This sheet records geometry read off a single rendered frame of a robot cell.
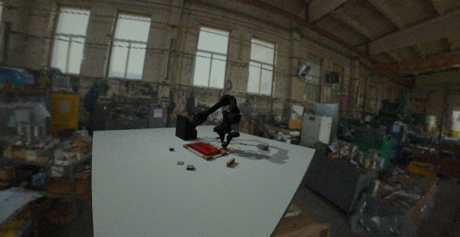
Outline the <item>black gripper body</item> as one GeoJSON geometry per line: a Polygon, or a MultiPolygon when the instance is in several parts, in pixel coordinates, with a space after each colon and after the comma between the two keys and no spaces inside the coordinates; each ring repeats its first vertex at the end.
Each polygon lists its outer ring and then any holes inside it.
{"type": "Polygon", "coordinates": [[[222,124],[223,124],[223,125],[225,124],[225,125],[227,126],[227,131],[222,132],[222,134],[223,134],[223,133],[228,134],[228,136],[230,136],[230,137],[232,137],[232,138],[240,137],[240,133],[239,133],[239,132],[236,132],[236,131],[230,132],[230,131],[231,131],[231,125],[232,125],[232,123],[223,121],[222,124]]]}

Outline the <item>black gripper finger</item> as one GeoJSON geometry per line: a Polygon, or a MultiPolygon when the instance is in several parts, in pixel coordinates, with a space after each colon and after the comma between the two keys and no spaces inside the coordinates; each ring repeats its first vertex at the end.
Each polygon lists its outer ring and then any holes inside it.
{"type": "Polygon", "coordinates": [[[233,138],[230,137],[230,136],[226,136],[226,145],[227,146],[229,145],[229,142],[231,141],[231,139],[233,139],[233,138]]]}
{"type": "MultiPolygon", "coordinates": [[[[217,133],[218,134],[218,133],[217,133]]],[[[218,134],[219,137],[220,137],[220,140],[221,140],[221,143],[224,142],[224,137],[225,137],[225,133],[223,134],[218,134]]]]}

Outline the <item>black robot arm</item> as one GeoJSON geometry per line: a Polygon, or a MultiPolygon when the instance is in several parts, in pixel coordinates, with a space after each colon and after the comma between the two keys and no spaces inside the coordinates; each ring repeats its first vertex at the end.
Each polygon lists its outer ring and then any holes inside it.
{"type": "MultiPolygon", "coordinates": [[[[223,116],[223,121],[225,122],[230,122],[233,124],[238,124],[240,122],[240,110],[237,107],[236,104],[236,99],[234,96],[230,96],[229,94],[222,96],[220,101],[210,107],[206,111],[201,111],[200,113],[197,113],[194,115],[192,118],[193,120],[190,122],[194,127],[197,127],[198,125],[201,125],[207,117],[212,114],[214,111],[218,110],[222,106],[229,106],[229,110],[231,113],[228,111],[222,112],[224,114],[223,116]],[[198,120],[197,120],[198,119],[198,120]]],[[[221,123],[220,126],[215,127],[215,132],[221,134],[222,132],[227,131],[227,126],[221,123]]]]}

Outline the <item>tan rectangular block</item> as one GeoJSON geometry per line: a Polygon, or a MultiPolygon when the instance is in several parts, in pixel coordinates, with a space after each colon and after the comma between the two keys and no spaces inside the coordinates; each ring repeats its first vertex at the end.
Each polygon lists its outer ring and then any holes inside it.
{"type": "Polygon", "coordinates": [[[235,162],[235,158],[230,159],[230,160],[226,163],[226,167],[230,167],[234,162],[235,162]]]}

